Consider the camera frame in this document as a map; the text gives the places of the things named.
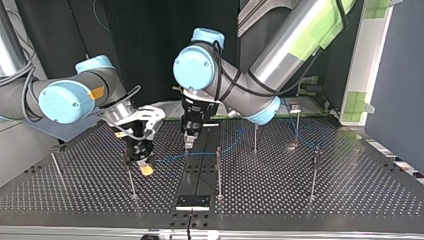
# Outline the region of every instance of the yellow object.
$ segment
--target yellow object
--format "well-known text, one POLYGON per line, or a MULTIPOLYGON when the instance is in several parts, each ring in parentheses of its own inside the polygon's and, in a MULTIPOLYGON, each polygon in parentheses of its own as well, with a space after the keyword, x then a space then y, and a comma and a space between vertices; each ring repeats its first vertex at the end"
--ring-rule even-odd
POLYGON ((140 166, 140 171, 143 176, 147 177, 153 173, 153 167, 150 164, 145 164, 143 166, 140 166))
POLYGON ((123 132, 116 132, 115 133, 115 137, 117 137, 117 138, 123 138, 123 137, 125 137, 126 135, 125 135, 125 133, 123 133, 123 132))
POLYGON ((91 99, 96 100, 105 95, 105 86, 98 87, 96 89, 91 90, 88 93, 88 96, 90 96, 91 99))

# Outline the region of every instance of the perforated metal table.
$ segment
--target perforated metal table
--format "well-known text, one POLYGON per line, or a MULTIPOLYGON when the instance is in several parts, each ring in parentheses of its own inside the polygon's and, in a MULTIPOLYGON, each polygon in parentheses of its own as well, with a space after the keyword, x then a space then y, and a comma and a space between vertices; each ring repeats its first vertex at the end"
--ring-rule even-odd
POLYGON ((424 233, 424 186, 353 132, 327 118, 301 120, 298 145, 291 121, 275 119, 258 131, 245 120, 205 128, 184 155, 178 121, 155 139, 155 173, 133 166, 131 196, 124 143, 100 126, 0 190, 0 226, 200 229, 237 231, 361 231, 424 233), (313 149, 322 162, 311 199, 313 149), (218 200, 216 147, 222 147, 218 200), (208 195, 207 212, 176 211, 180 195, 208 195))

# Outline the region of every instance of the blue cable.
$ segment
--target blue cable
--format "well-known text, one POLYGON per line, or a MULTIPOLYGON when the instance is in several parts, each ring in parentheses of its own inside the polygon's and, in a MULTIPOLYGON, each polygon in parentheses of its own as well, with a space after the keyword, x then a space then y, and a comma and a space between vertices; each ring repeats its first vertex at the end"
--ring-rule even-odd
MULTIPOLYGON (((229 146, 229 147, 225 148, 224 150, 222 150, 222 153, 226 153, 226 152, 232 150, 240 142, 241 136, 244 134, 244 129, 237 130, 237 132, 239 132, 239 135, 237 137, 237 140, 233 144, 231 144, 231 146, 229 146)), ((163 158, 163 159, 160 159, 160 160, 156 160, 155 162, 166 162, 166 161, 169 161, 169 160, 176 160, 176 159, 179 159, 181 157, 197 156, 197 155, 216 155, 216 152, 182 153, 182 154, 179 154, 179 155, 175 155, 175 156, 163 158)))
POLYGON ((294 133, 297 135, 297 137, 300 139, 300 141, 305 143, 312 150, 315 150, 316 146, 319 146, 321 140, 317 144, 311 144, 309 141, 307 141, 306 139, 303 138, 303 136, 299 133, 299 130, 296 129, 296 124, 293 122, 293 119, 290 117, 290 109, 289 109, 289 106, 287 106, 286 100, 284 98, 281 98, 281 99, 283 100, 283 104, 287 109, 287 113, 289 114, 289 119, 290 119, 294 133))

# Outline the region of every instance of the robotic arm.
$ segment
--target robotic arm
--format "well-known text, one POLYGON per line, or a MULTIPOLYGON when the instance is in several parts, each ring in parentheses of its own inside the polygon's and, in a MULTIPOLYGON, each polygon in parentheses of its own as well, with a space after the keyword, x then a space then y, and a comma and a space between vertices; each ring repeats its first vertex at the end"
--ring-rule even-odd
POLYGON ((175 79, 184 88, 183 106, 188 105, 184 106, 183 128, 191 137, 186 139, 192 141, 201 131, 206 115, 192 116, 205 113, 209 103, 222 102, 257 125, 271 121, 281 104, 278 96, 286 92, 280 90, 311 55, 318 55, 332 42, 354 3, 300 1, 247 73, 221 58, 223 34, 195 29, 190 46, 180 52, 173 67, 175 79), (195 112, 191 108, 197 105, 203 108, 195 112), (186 119, 197 122, 186 124, 186 119))
POLYGON ((70 124, 97 114, 127 143, 127 159, 137 162, 144 175, 152 173, 152 140, 165 113, 131 103, 139 86, 127 93, 106 56, 77 64, 77 75, 43 81, 32 75, 35 67, 29 54, 27 58, 0 1, 0 118, 38 121, 47 117, 70 124), (96 107, 100 111, 92 113, 96 107))

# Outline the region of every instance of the metal pin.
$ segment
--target metal pin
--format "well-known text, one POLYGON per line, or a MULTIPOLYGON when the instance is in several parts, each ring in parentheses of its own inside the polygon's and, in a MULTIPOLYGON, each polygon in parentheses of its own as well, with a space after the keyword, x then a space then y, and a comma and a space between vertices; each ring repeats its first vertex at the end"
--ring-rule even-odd
POLYGON ((216 165, 218 167, 218 196, 217 198, 221 200, 224 196, 222 195, 221 187, 221 147, 216 149, 216 165))
POLYGON ((54 155, 54 153, 51 153, 50 155, 53 158, 53 162, 54 162, 54 165, 56 167, 57 173, 59 173, 60 178, 62 178, 62 180, 63 180, 62 170, 60 170, 59 163, 57 162, 56 156, 54 155))
POLYGON ((321 165, 321 149, 317 145, 314 151, 314 177, 312 179, 311 199, 309 200, 309 203, 312 203, 312 201, 314 200, 315 183, 317 179, 318 168, 320 167, 320 165, 321 165))
POLYGON ((254 151, 255 151, 255 153, 258 151, 258 148, 257 148, 257 143, 258 143, 258 124, 255 124, 255 148, 254 148, 254 151))
POLYGON ((297 112, 297 118, 296 118, 296 133, 299 132, 299 123, 300 123, 300 111, 297 112))
POLYGON ((56 156, 54 153, 50 154, 53 158, 54 165, 56 166, 57 173, 59 174, 60 180, 62 181, 63 188, 65 189, 66 194, 68 194, 68 189, 65 183, 65 178, 63 178, 62 170, 60 170, 59 163, 57 162, 56 156))
POLYGON ((132 178, 132 174, 131 174, 131 171, 130 171, 130 167, 128 166, 128 176, 129 176, 129 178, 130 178, 130 183, 131 183, 131 189, 132 189, 132 192, 133 192, 133 194, 132 194, 132 198, 133 199, 136 199, 138 196, 137 196, 137 194, 135 193, 135 187, 134 187, 134 180, 133 180, 133 178, 132 178))

